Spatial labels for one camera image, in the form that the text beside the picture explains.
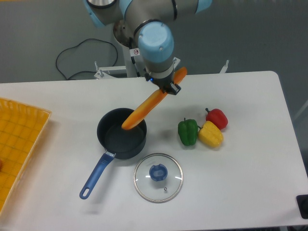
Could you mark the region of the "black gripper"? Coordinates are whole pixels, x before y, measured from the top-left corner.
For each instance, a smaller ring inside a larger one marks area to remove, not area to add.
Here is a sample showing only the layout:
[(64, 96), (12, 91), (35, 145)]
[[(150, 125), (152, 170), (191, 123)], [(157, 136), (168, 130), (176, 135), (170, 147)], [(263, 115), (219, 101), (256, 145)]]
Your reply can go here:
[(173, 68), (163, 72), (154, 72), (148, 69), (145, 70), (145, 79), (157, 85), (163, 93), (177, 95), (181, 87), (175, 83), (175, 71)]

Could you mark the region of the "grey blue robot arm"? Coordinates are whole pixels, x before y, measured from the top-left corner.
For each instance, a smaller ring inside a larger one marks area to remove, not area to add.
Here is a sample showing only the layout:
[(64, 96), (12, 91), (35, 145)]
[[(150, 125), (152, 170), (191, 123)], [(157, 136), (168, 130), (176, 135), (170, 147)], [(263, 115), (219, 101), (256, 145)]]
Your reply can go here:
[(210, 0), (85, 0), (96, 26), (123, 21), (145, 64), (145, 78), (163, 93), (176, 95), (174, 38), (168, 22), (208, 9)]

